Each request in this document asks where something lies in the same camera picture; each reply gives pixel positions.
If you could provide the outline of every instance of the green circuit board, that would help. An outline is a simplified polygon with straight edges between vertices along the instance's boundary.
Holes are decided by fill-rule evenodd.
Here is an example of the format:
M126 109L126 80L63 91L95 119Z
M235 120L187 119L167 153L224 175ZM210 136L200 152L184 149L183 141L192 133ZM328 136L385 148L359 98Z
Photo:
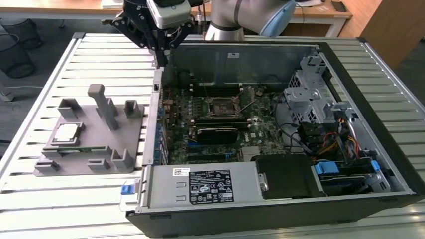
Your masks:
M188 161L199 155L226 155L226 162L243 161L242 148L258 146L262 154L284 154L284 142L279 135L274 115L271 114L276 93L255 93L259 86L242 88L239 99L239 116L251 121L248 130L238 132L236 143L198 145L194 135L194 119L210 119L210 103L223 97L195 97L188 89L166 88L164 109L168 136L168 164L214 163L216 161Z

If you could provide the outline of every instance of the floor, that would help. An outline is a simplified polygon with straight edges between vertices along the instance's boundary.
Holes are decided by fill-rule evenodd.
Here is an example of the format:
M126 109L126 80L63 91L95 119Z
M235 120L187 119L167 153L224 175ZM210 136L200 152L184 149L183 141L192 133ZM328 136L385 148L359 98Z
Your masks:
M0 71L0 79L7 87L44 86L75 32L118 33L112 26L102 25L100 21L96 20L67 20L63 29L59 28L60 20L36 19L34 21L44 43L40 48L28 51L36 65L36 72L26 78L10 79ZM425 91L423 90L425 86L424 65L425 43L423 42L396 69L396 74L423 103L425 103ZM0 102L0 140L14 139L40 90L38 88L14 89L15 101ZM0 143L0 156L6 152L7 146L7 144Z

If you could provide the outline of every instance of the red cable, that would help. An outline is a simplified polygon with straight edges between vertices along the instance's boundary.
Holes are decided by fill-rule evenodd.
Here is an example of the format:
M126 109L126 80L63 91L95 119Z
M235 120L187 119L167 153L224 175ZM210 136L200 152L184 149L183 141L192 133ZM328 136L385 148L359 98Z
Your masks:
M338 134L338 133L334 132L334 133L328 133L328 134L326 135L323 147L326 147L326 145L327 145L327 138L328 138L328 136L331 136L331 135L334 135L334 134Z

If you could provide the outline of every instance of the sticker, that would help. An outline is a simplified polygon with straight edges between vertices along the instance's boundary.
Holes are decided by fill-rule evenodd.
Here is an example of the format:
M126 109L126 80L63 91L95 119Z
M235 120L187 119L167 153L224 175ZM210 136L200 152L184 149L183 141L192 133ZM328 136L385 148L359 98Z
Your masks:
M190 172L192 204L235 202L231 170Z
M239 58L239 53L231 52L227 54L228 58Z
M174 168L174 176L188 176L191 168Z

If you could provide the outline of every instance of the aluminum slatted table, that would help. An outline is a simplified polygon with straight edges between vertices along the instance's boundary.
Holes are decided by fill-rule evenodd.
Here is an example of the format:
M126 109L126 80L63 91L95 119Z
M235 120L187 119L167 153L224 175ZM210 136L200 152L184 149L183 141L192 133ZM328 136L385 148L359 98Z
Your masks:
M425 178L425 110L367 43L340 38L251 41L327 41L369 100L405 155ZM200 40L190 36L188 40ZM120 186L142 176L142 157L131 174L35 177L34 165L50 138L63 98L94 105L90 84L104 84L116 104L138 100L150 107L154 56L122 34L72 39L46 87L0 161L0 238L147 238L119 209ZM336 87L344 99L342 88ZM144 151L144 115L139 152ZM355 223L318 225L195 238L424 238L425 206L385 210Z

